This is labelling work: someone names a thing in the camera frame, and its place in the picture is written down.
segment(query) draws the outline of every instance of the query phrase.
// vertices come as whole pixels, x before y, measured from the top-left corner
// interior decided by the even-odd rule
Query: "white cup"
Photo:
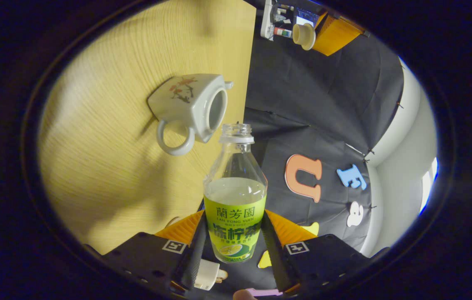
[[[217,130],[227,108],[227,91],[233,82],[218,74],[176,76],[162,84],[149,97],[148,104],[158,119],[156,140],[171,155],[184,155],[196,139],[206,143]],[[177,147],[164,142],[164,128],[178,122],[186,127],[186,140]]]

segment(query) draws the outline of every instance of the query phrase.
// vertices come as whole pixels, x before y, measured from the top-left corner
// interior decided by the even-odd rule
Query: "bottle cap opening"
[[[254,144],[255,138],[251,135],[249,124],[224,124],[221,127],[220,143]]]

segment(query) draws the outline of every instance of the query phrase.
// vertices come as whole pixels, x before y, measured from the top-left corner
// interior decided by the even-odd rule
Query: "bottle neck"
[[[232,142],[223,143],[223,152],[247,153],[251,152],[251,144],[236,144]]]

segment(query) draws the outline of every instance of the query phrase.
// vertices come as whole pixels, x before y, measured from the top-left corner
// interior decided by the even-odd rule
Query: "lemon image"
[[[221,253],[225,256],[229,256],[229,255],[234,255],[234,254],[238,253],[241,249],[242,249],[242,245],[240,245],[240,244],[230,245],[230,246],[223,247],[223,248],[219,249],[219,253]]]

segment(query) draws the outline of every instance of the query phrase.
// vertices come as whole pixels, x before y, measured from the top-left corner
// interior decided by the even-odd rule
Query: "pink object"
[[[279,292],[278,289],[253,289],[253,288],[248,288],[246,289],[253,297],[260,297],[260,296],[280,296],[282,295],[282,292]]]

